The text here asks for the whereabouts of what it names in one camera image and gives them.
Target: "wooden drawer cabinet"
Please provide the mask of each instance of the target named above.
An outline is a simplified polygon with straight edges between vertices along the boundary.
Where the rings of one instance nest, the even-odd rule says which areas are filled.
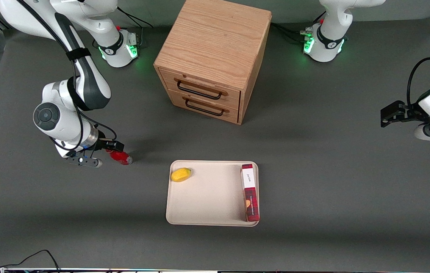
[[[223,0],[186,0],[154,62],[171,102],[241,124],[271,18]]]

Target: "green indicator light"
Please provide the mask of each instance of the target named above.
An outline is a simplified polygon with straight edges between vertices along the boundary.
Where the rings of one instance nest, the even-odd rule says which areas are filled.
[[[132,57],[132,59],[134,59],[135,57],[137,57],[137,46],[135,45],[125,45],[125,48],[127,48],[130,57]]]
[[[306,53],[310,53],[313,45],[314,45],[314,38],[311,38],[306,42],[306,45],[304,46],[304,51]]]
[[[343,41],[341,41],[341,45],[339,46],[338,53],[341,52],[341,49],[343,48],[343,43],[344,43],[344,39],[343,39]]]
[[[100,51],[100,54],[102,54],[102,59],[105,60],[104,52],[102,52],[102,50],[100,49],[100,47],[99,47],[99,51]]]

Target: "black strap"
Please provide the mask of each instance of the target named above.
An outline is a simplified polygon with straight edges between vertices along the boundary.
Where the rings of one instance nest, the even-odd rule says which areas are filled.
[[[114,55],[117,53],[117,50],[121,48],[121,46],[124,44],[124,36],[119,31],[119,39],[117,39],[117,42],[109,47],[103,47],[99,45],[99,48],[105,52],[107,55]]]
[[[73,77],[70,77],[68,81],[66,82],[66,87],[68,89],[68,93],[70,94],[70,97],[72,98],[73,103],[82,109],[83,111],[90,111],[89,107],[85,105],[85,102],[80,98],[80,96],[75,91],[75,88],[73,87]]]
[[[69,52],[67,52],[65,54],[68,57],[68,59],[71,60],[71,61],[80,59],[81,57],[91,56],[92,55],[92,54],[90,54],[90,51],[88,49],[86,49],[86,48],[77,48],[77,49],[69,51]]]
[[[319,39],[319,41],[321,41],[324,44],[326,49],[336,48],[336,46],[338,46],[341,43],[341,41],[343,41],[343,39],[344,39],[344,37],[343,37],[343,38],[338,39],[338,40],[331,40],[331,39],[324,37],[324,35],[322,35],[322,32],[321,32],[321,26],[319,26],[319,28],[317,28],[316,33],[317,33],[317,38]]]

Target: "drawer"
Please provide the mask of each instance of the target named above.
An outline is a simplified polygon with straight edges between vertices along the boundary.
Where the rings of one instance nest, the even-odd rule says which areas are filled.
[[[232,109],[239,109],[239,91],[211,83],[205,83],[200,80],[189,78],[186,75],[168,72],[163,69],[159,69],[159,72],[167,88],[170,90],[185,95],[189,94],[191,97],[202,102],[215,102]]]
[[[177,91],[168,90],[168,95],[171,102],[177,107],[238,124],[239,112],[235,109],[230,107],[220,107],[219,105],[204,102],[202,100],[189,98],[185,94]]]

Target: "yellow fruit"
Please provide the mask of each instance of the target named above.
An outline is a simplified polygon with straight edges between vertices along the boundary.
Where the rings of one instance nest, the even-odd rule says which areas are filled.
[[[182,182],[188,179],[191,176],[191,169],[181,168],[173,171],[171,174],[171,180],[174,182]]]

